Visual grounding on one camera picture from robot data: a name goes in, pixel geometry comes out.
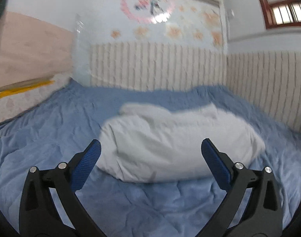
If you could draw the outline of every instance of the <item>blue comforter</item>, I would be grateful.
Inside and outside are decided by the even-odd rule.
[[[69,161],[98,138],[104,121],[126,102],[151,103],[171,111],[214,103],[243,117],[262,136],[266,152],[250,168],[270,166],[279,183],[283,227],[301,200],[301,134],[277,123],[225,87],[197,87],[189,92],[133,92],[93,87],[75,81],[48,100],[0,125],[0,209],[18,230],[19,205],[28,169],[50,169]],[[112,236],[195,236],[221,203],[225,192],[212,177],[174,183],[123,183],[93,169],[76,192],[96,224]],[[71,226],[58,196],[63,222]],[[232,223],[238,223],[248,194]]]

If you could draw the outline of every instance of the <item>blue gripper pad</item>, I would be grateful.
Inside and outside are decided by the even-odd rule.
[[[213,145],[210,139],[204,139],[201,145],[202,156],[205,159],[208,167],[210,168],[218,186],[225,191],[229,191],[231,189],[231,180],[232,174],[229,168],[226,166],[222,158],[221,154],[226,155],[224,153],[220,153],[216,147]]]
[[[73,192],[80,190],[84,186],[100,155],[101,144],[98,140],[93,140],[72,172],[70,186]]]

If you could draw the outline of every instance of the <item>window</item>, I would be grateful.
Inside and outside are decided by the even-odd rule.
[[[259,0],[266,28],[301,26],[300,0]]]

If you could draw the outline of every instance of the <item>yellow tape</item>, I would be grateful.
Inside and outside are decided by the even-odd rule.
[[[41,86],[51,85],[53,83],[54,83],[54,81],[43,81],[43,82],[28,86],[28,87],[19,87],[19,88],[14,88],[14,89],[10,89],[7,91],[3,91],[3,92],[0,92],[0,99],[3,97],[6,97],[6,96],[10,96],[10,95],[14,95],[14,94],[22,93],[22,92],[27,92],[27,91],[39,88]]]

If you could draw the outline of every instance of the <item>cream padded headboard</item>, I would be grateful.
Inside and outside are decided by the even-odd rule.
[[[189,90],[226,81],[226,57],[209,50],[162,43],[107,43],[93,46],[94,86],[139,91]]]

